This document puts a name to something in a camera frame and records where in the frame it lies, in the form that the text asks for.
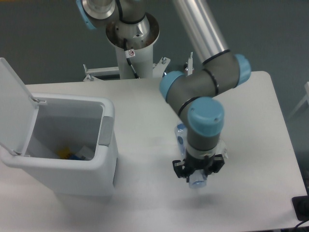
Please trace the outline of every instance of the metal bracket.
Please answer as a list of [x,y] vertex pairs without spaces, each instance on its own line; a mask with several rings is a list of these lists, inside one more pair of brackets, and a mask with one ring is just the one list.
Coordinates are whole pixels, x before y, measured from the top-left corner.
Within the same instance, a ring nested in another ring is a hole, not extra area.
[[[162,57],[157,64],[153,64],[153,77],[162,78],[165,73],[166,67],[169,65],[170,59],[167,57]],[[96,76],[111,76],[119,75],[118,67],[108,67],[99,69],[88,69],[85,64],[83,64],[86,77],[83,81],[99,81],[101,79],[96,78]]]

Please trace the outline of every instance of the gray floor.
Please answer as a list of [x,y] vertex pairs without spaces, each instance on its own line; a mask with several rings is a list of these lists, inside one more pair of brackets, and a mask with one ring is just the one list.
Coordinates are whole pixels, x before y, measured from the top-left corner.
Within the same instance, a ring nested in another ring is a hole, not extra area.
[[[180,68],[193,50],[169,0],[146,0],[160,24],[154,61],[172,59]],[[309,1],[209,0],[213,14],[234,53],[245,54],[253,71],[270,73],[282,113],[305,95],[309,81]],[[25,84],[76,82],[88,68],[116,66],[104,29],[89,31],[74,0],[0,3],[0,57]],[[194,56],[195,68],[201,65]],[[309,169],[309,110],[286,125],[297,160]]]

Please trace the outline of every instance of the black cable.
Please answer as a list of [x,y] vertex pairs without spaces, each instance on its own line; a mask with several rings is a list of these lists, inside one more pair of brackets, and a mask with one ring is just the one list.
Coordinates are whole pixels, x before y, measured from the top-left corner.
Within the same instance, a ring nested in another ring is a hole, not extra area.
[[292,232],[296,232],[297,228],[298,228],[300,225],[302,225],[302,224],[304,224],[305,222],[307,222],[307,221],[309,221],[309,219],[304,220],[304,221],[298,223],[298,224],[294,227],[294,229],[292,230]]
[[[124,51],[125,51],[125,52],[128,50],[126,44],[127,44],[127,39],[124,38]],[[134,69],[134,67],[133,67],[133,65],[132,65],[132,63],[131,63],[131,61],[130,61],[130,57],[126,58],[126,61],[127,61],[127,64],[131,67],[131,70],[132,70],[132,72],[133,72],[135,78],[136,78],[136,79],[139,79],[140,77],[137,75],[137,73],[136,73],[136,71],[135,71],[135,69]]]

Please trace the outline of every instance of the yellow object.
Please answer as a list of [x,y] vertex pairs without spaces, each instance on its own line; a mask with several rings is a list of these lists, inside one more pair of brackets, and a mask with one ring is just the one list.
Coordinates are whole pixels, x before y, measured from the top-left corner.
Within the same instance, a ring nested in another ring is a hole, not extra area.
[[57,151],[57,155],[59,155],[60,158],[63,160],[68,160],[70,156],[72,155],[72,152],[70,152],[70,149],[68,147]]

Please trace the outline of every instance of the warning sticker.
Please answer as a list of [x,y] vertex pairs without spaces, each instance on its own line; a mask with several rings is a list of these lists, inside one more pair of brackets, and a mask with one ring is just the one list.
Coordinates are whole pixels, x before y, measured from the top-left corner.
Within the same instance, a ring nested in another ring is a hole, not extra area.
[[134,49],[130,49],[126,51],[126,58],[131,58],[135,56],[135,51]]

